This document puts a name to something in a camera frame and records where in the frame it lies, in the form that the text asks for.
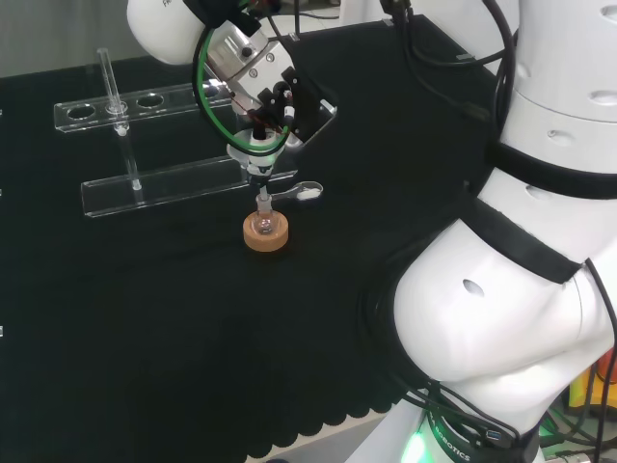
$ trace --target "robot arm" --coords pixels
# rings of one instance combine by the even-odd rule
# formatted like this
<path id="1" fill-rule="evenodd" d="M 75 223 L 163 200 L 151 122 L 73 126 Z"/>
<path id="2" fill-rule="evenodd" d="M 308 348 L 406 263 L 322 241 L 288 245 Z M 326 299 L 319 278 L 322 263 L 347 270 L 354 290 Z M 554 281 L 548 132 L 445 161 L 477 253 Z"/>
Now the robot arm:
<path id="1" fill-rule="evenodd" d="M 393 303 L 396 336 L 432 378 L 429 386 L 441 381 L 442 391 L 451 391 L 443 396 L 461 410 L 515 428 L 517 446 L 613 344 L 612 308 L 583 263 L 617 259 L 609 246 L 617 228 L 617 164 L 609 148 L 617 143 L 610 83 L 617 62 L 605 58 L 617 56 L 617 9 L 599 0 L 521 0 L 520 7 L 515 91 L 495 143 L 529 163 L 519 170 L 500 164 L 475 201 L 579 270 L 565 281 L 534 273 L 458 220 L 405 271 Z M 608 180 L 612 186 L 601 187 Z M 614 282 L 606 280 L 613 295 Z M 460 461 L 477 450 L 451 432 L 453 423 L 427 419 L 422 427 L 432 461 Z M 542 453 L 533 461 L 544 461 Z"/>
<path id="2" fill-rule="evenodd" d="M 193 63 L 199 71 L 199 60 L 207 55 L 207 70 L 227 85 L 233 110 L 253 129 L 228 134 L 229 151 L 236 159 L 243 159 L 240 162 L 246 165 L 251 180 L 263 186 L 285 148 L 284 141 L 288 148 L 307 143 L 334 118 L 335 108 L 294 65 L 285 45 L 268 41 L 259 21 L 245 14 L 238 2 L 129 0 L 127 17 L 142 47 L 164 63 Z M 199 85 L 194 83 L 203 109 L 207 101 L 200 98 Z M 211 114 L 203 112 L 212 120 Z M 216 123 L 213 126 L 224 131 Z M 289 134 L 277 137 L 277 132 Z M 261 150 L 277 140 L 281 143 L 275 149 Z"/>

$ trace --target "robot logo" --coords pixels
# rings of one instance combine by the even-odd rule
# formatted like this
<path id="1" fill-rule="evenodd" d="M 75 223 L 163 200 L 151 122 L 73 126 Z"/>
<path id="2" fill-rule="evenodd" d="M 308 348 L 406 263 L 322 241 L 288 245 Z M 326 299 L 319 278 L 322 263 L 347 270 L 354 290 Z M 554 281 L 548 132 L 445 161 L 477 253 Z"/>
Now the robot logo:
<path id="1" fill-rule="evenodd" d="M 447 438 L 443 435 L 442 431 L 440 430 L 440 428 L 437 426 L 437 423 L 435 422 L 435 419 L 433 418 L 433 414 L 429 413 L 429 417 L 431 419 L 431 424 L 433 424 L 433 428 L 435 429 L 435 433 L 437 435 L 440 436 L 440 438 L 442 439 L 443 443 L 451 450 L 453 451 L 459 458 L 461 458 L 464 461 L 471 461 L 471 458 L 469 457 L 469 455 L 464 454 L 463 452 L 461 452 L 460 450 L 458 450 L 456 447 L 454 447 L 452 445 L 452 443 L 450 443 Z"/>

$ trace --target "white wall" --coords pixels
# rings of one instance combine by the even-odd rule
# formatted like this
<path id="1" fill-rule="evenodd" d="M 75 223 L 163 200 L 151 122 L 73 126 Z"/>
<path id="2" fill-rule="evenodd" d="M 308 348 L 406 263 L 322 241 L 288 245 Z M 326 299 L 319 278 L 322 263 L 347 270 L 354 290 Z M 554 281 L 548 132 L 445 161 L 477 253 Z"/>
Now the white wall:
<path id="1" fill-rule="evenodd" d="M 518 0 L 497 0 L 512 32 L 519 27 Z M 417 14 L 425 14 L 469 53 L 482 57 L 503 48 L 501 35 L 481 0 L 412 0 Z M 379 0 L 343 0 L 341 23 L 376 21 L 383 18 Z M 496 72 L 498 64 L 488 68 Z"/>
<path id="2" fill-rule="evenodd" d="M 145 55 L 126 22 L 127 0 L 0 0 L 0 77 Z"/>

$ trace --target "yellow object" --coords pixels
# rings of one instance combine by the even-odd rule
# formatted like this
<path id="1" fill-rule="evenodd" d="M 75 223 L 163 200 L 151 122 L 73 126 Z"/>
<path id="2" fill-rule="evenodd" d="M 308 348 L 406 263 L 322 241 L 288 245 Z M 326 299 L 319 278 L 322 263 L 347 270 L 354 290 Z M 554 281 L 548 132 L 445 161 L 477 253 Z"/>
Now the yellow object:
<path id="1" fill-rule="evenodd" d="M 570 385 L 570 408 L 579 408 L 585 404 L 587 395 L 587 382 L 589 381 L 590 369 L 587 369 L 581 376 L 574 380 Z M 602 404 L 602 389 L 604 381 L 597 375 L 594 379 L 594 389 L 591 394 L 591 405 Z M 617 410 L 617 384 L 611 384 L 608 388 L 608 406 Z"/>

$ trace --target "green cable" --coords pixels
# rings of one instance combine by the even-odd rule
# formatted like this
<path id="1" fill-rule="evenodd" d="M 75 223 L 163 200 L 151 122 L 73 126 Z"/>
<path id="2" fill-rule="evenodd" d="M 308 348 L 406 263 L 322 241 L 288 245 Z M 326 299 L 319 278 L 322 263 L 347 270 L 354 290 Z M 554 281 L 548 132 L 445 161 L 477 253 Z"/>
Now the green cable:
<path id="1" fill-rule="evenodd" d="M 231 132 L 229 132 L 221 124 L 221 122 L 214 115 L 212 108 L 210 108 L 208 104 L 208 98 L 205 96 L 205 92 L 203 91 L 203 68 L 208 58 L 208 47 L 210 46 L 210 41 L 212 40 L 213 34 L 214 34 L 214 31 L 210 31 L 210 33 L 208 34 L 208 37 L 205 40 L 205 44 L 201 48 L 200 62 L 197 67 L 197 91 L 200 94 L 200 99 L 201 99 L 201 102 L 203 103 L 203 109 L 205 109 L 205 112 L 207 113 L 210 120 L 214 122 L 217 128 L 221 130 L 221 133 L 223 133 L 228 140 L 230 140 L 233 143 L 236 143 L 237 145 L 244 148 L 245 150 L 268 151 L 268 150 L 273 150 L 274 148 L 278 146 L 282 146 L 285 140 L 285 135 L 287 134 L 287 132 L 289 132 L 289 127 L 287 126 L 282 130 L 282 136 L 279 137 L 274 143 L 270 145 L 266 145 L 266 146 L 257 146 L 257 145 L 252 145 L 250 143 L 247 143 L 244 140 L 240 140 L 236 138 Z"/>

